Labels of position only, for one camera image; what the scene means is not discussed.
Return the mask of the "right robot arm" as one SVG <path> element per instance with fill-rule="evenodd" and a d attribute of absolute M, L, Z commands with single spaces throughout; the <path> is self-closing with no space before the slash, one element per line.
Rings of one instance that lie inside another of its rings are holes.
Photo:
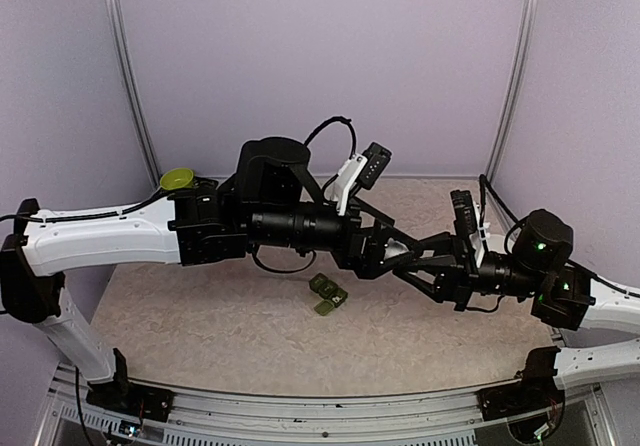
<path fill-rule="evenodd" d="M 639 293 L 602 279 L 571 262 L 573 230 L 544 209 L 519 223 L 516 241 L 500 251 L 486 240 L 474 243 L 468 228 L 456 222 L 455 234 L 421 242 L 426 258 L 400 263 L 394 275 L 430 297 L 468 310 L 475 293 L 530 301 L 531 314 L 556 329 L 614 329 L 631 339 L 587 348 L 537 348 L 529 352 L 520 380 L 511 392 L 523 410 L 535 408 L 551 385 L 567 390 L 594 382 L 624 379 L 639 372 Z"/>

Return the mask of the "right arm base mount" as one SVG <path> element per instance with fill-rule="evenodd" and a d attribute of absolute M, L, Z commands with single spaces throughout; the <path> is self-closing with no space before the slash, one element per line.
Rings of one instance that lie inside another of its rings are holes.
<path fill-rule="evenodd" d="M 563 403 L 565 392 L 553 381 L 518 382 L 480 389 L 478 398 L 484 421 L 508 418 Z"/>

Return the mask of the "green pill organizer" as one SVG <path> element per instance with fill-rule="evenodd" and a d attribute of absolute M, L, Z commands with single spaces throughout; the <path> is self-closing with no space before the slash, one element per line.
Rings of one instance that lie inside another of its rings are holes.
<path fill-rule="evenodd" d="M 329 315 L 342 306 L 348 298 L 346 290 L 322 273 L 316 274 L 309 280 L 309 288 L 321 298 L 314 307 L 314 311 L 320 316 Z"/>

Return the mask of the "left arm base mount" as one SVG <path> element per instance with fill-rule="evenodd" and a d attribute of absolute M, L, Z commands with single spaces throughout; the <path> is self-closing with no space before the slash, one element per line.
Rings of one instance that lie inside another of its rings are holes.
<path fill-rule="evenodd" d="M 137 383 L 121 386 L 115 382 L 90 383 L 86 397 L 92 406 L 162 423 L 168 421 L 173 399 L 174 393 L 168 389 Z"/>

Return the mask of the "small white pill bottle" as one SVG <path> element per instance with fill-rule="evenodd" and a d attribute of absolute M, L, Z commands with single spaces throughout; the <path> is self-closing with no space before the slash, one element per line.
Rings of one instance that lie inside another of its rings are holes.
<path fill-rule="evenodd" d="M 414 252 L 399 240 L 389 238 L 384 245 L 383 260 L 385 262 L 410 260 L 413 256 Z"/>

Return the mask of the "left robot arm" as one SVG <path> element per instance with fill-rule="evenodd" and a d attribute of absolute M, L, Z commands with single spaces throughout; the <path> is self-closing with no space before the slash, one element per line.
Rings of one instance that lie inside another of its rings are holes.
<path fill-rule="evenodd" d="M 329 253 L 338 267 L 375 279 L 417 260 L 423 245 L 361 201 L 390 160 L 370 145 L 351 152 L 326 187 L 309 170 L 307 142 L 271 136 L 246 142 L 225 181 L 176 171 L 128 206 L 51 211 L 23 201 L 1 247 L 1 301 L 9 316 L 41 329 L 93 395 L 121 411 L 140 400 L 124 355 L 102 345 L 78 316 L 65 274 L 126 263 L 198 266 L 256 256 L 263 246 Z"/>

